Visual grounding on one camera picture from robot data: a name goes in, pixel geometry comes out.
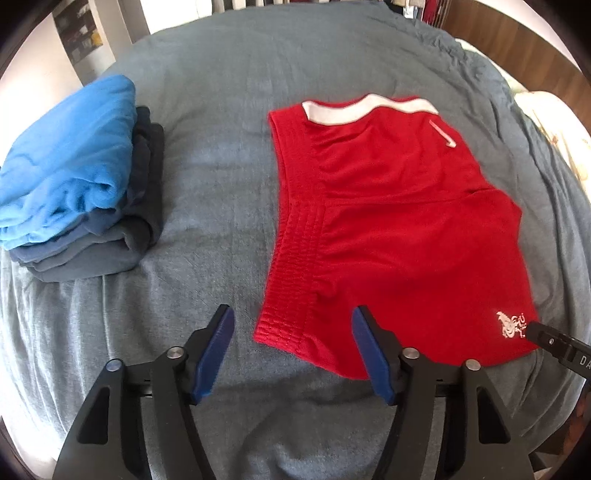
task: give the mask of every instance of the gray bed sheet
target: gray bed sheet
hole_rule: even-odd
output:
[[[252,8],[152,35],[108,73],[131,78],[137,103],[165,129],[160,241],[130,272],[61,284],[0,257],[4,401],[56,455],[109,358],[150,361],[228,303],[236,333],[214,394],[194,409],[217,477],[371,476],[393,410],[368,382],[252,340],[277,223],[267,112],[303,99],[432,102],[523,210],[519,243],[541,319],[589,341],[589,202],[500,74],[448,34],[380,2]],[[488,372],[530,449],[565,421],[582,387],[541,351]]]

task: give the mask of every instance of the brown wooden panel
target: brown wooden panel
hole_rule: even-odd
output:
[[[475,0],[447,0],[441,28],[470,42],[528,90],[551,92],[591,132],[591,85],[556,48],[511,17]]]

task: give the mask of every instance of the folded clothes stack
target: folded clothes stack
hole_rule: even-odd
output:
[[[39,280],[134,268],[162,231],[164,131],[117,75],[30,126],[0,171],[0,246]]]

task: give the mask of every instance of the black folded garment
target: black folded garment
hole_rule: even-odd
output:
[[[101,235],[88,235],[72,242],[52,257],[26,264],[44,282],[98,277],[134,268],[162,232],[162,169],[164,130],[150,127],[150,164],[143,199],[126,208],[125,216]]]
[[[129,207],[143,197],[148,184],[148,164],[150,163],[150,110],[146,106],[136,108],[137,120],[132,132],[134,149],[131,158],[131,173],[123,198],[115,208],[97,208],[80,215],[62,235],[40,244],[22,245],[10,250],[13,261],[27,266],[63,252],[68,245],[79,238],[93,233],[102,235],[105,231],[127,215]]]

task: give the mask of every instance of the silver bolt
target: silver bolt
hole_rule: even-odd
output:
[[[410,358],[411,360],[414,360],[415,358],[418,358],[419,356],[421,356],[421,354],[418,353],[418,350],[416,348],[411,347],[411,346],[406,347],[404,350],[402,350],[402,354],[406,358]]]
[[[472,370],[473,372],[477,372],[480,370],[480,362],[470,358],[469,360],[466,360],[466,368],[468,370]]]
[[[168,358],[181,358],[184,355],[184,348],[181,346],[174,346],[170,349],[168,349],[168,352],[166,352],[166,356]]]
[[[114,360],[110,360],[109,362],[107,362],[106,369],[109,372],[116,372],[122,366],[123,366],[123,362],[121,360],[119,360],[118,358],[115,358]]]

